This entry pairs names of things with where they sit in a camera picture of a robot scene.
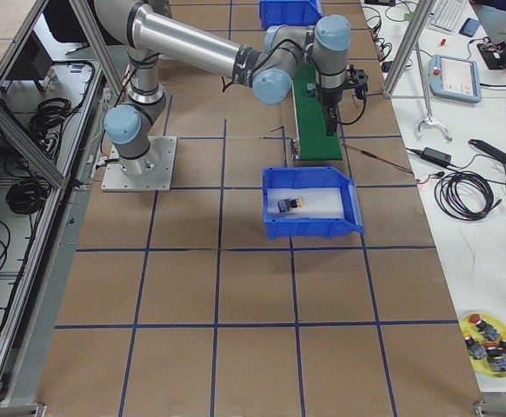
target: blue plastic bin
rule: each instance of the blue plastic bin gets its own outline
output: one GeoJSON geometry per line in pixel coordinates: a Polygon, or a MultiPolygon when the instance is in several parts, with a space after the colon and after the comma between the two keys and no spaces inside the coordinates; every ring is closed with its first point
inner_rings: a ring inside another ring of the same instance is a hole
{"type": "Polygon", "coordinates": [[[270,239],[278,236],[324,236],[350,232],[364,234],[356,185],[332,167],[265,168],[263,170],[263,220],[270,239]],[[340,189],[344,218],[275,216],[269,213],[269,189],[340,189]]]}
{"type": "Polygon", "coordinates": [[[259,0],[259,17],[264,29],[288,24],[307,26],[323,17],[320,0],[259,0]]]}

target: brown cardboard floor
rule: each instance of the brown cardboard floor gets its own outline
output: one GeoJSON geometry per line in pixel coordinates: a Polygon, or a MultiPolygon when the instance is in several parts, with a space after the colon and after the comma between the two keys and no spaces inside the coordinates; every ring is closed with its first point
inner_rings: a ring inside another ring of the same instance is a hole
{"type": "MultiPolygon", "coordinates": [[[[260,43],[257,6],[191,6],[175,18],[260,43]]],[[[351,58],[373,96],[341,131],[408,165],[359,4],[351,58]]],[[[478,399],[414,178],[344,153],[366,234],[266,237],[261,170],[288,166],[291,101],[167,63],[156,133],[180,136],[168,194],[95,182],[38,400],[54,417],[473,415],[478,399]],[[271,132],[283,126],[283,130],[271,132]]],[[[359,111],[348,95],[343,120],[359,111]]]]}

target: screen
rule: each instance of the screen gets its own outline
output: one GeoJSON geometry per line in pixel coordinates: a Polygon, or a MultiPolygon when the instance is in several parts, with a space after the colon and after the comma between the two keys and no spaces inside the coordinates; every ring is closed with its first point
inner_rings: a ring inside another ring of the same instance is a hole
{"type": "Polygon", "coordinates": [[[473,72],[471,63],[456,59],[441,58],[443,90],[450,93],[474,96],[473,72]]]}

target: smartphone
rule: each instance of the smartphone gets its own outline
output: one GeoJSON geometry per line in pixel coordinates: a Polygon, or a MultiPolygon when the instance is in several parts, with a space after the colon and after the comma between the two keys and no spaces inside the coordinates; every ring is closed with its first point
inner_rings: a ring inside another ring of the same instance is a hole
{"type": "Polygon", "coordinates": [[[479,25],[480,23],[478,20],[469,17],[463,23],[462,28],[460,29],[460,35],[473,37],[476,34],[477,29],[479,29],[479,25]]]}

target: blue joint cap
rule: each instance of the blue joint cap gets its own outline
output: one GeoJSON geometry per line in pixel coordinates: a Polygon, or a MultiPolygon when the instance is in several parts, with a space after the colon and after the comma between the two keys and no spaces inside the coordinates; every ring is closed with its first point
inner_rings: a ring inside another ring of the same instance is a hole
{"type": "Polygon", "coordinates": [[[266,69],[253,80],[253,93],[264,104],[279,104],[290,88],[290,74],[278,68],[266,69]]]}
{"type": "Polygon", "coordinates": [[[115,145],[125,145],[139,134],[141,115],[127,104],[117,106],[104,118],[104,129],[115,145]]]}
{"type": "Polygon", "coordinates": [[[344,16],[323,17],[316,24],[315,37],[322,46],[340,52],[350,48],[350,21],[344,16]]]}
{"type": "Polygon", "coordinates": [[[280,26],[270,26],[267,29],[267,33],[264,36],[264,51],[269,52],[272,49],[272,41],[274,41],[274,36],[280,28],[286,26],[285,24],[281,24],[280,26]]]}

